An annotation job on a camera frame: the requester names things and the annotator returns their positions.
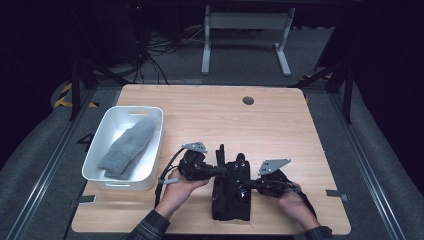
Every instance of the gray carpet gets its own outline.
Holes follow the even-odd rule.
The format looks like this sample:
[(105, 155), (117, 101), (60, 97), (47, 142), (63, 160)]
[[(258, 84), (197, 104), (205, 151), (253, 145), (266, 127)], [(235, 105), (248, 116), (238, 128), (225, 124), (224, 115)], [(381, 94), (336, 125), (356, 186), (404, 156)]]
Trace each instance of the gray carpet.
[[(331, 34), (332, 29), (294, 29), (286, 45), (286, 56), (292, 70), (284, 77), (272, 48), (279, 34), (262, 32), (246, 36), (239, 32), (217, 32), (212, 38), (210, 73), (200, 73), (203, 45), (199, 42), (174, 53), (154, 57), (166, 77), (175, 84), (286, 86), (297, 83), (303, 75), (313, 74), (313, 67)], [(145, 63), (140, 73), (146, 84), (157, 84), (157, 72)], [(134, 75), (127, 76), (133, 80)], [(136, 81), (142, 83), (140, 75)], [(372, 194), (364, 180), (358, 158), (344, 132), (344, 122), (337, 118), (330, 96), (323, 90), (324, 81), (305, 89), (309, 109), (328, 158), (340, 192), (349, 196), (344, 203), (352, 231), (336, 239), (390, 239)], [(104, 112), (116, 101), (120, 87), (102, 80), (93, 102), (98, 108), (88, 108), (69, 140), (64, 158), (44, 193), (42, 201), (29, 224), (22, 230), (21, 239), (120, 239), (124, 234), (81, 234), (67, 229), (72, 218), (70, 200), (84, 187), (81, 175), (85, 145), (77, 141), (94, 133)], [(56, 99), (58, 89), (52, 99)], [(387, 194), (389, 203), (405, 234), (405, 239), (424, 239), (424, 199), (403, 170), (396, 155), (379, 131), (355, 89), (352, 102), (352, 125), (370, 164)], [(58, 107), (16, 149), (0, 172), (0, 239), (5, 239), (44, 167), (54, 154), (70, 117), (70, 108)]]

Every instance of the white basket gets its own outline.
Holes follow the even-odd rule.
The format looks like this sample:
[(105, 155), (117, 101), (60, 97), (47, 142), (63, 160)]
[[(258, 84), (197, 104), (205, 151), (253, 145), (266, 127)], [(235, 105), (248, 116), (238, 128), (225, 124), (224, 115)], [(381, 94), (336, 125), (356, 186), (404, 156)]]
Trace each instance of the white basket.
[[(106, 178), (105, 170), (98, 168), (112, 143), (127, 129), (142, 118), (149, 116), (156, 120), (156, 128), (145, 150), (136, 156), (141, 158), (129, 180)], [(157, 162), (163, 135), (163, 112), (157, 107), (117, 106), (106, 111), (94, 135), (82, 167), (82, 175), (101, 189), (148, 190), (156, 181)]]

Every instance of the dark background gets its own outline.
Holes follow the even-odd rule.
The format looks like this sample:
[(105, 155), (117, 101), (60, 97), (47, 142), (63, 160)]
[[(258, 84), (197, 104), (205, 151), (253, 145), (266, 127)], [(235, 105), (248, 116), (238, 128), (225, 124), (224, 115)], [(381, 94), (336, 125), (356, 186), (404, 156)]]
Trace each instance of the dark background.
[[(137, 47), (122, 2), (79, 3), (72, 8), (64, 1), (7, 0), (0, 4), (3, 166), (25, 136), (52, 111), (51, 95), (69, 77), (77, 56), (113, 66), (134, 61)], [(185, 27), (203, 22), (201, 6), (142, 7), (150, 24), (174, 40)], [(349, 16), (347, 27), (336, 29), (321, 61), (328, 66), (352, 60), (355, 82), (366, 106), (421, 192), (423, 10), (419, 1), (386, 1), (379, 7), (350, 12), (344, 15)], [(332, 27), (341, 13), (334, 7), (299, 8), (293, 26)]]

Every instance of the plaid shirt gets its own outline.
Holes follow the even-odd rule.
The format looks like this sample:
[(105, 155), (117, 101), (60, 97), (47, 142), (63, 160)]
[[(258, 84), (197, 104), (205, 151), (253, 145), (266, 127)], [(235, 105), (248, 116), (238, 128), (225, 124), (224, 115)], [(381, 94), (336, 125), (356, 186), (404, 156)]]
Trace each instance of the plaid shirt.
[(168, 219), (152, 210), (123, 240), (160, 240), (169, 224)]

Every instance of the person's right hand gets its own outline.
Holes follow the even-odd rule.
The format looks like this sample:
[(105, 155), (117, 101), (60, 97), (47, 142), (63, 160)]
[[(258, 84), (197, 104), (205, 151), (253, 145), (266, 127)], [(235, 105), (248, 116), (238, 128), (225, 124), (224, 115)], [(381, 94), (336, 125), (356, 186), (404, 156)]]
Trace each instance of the person's right hand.
[(267, 198), (274, 204), (277, 204), (287, 216), (297, 221), (304, 231), (321, 226), (297, 193), (289, 191), (280, 198)]

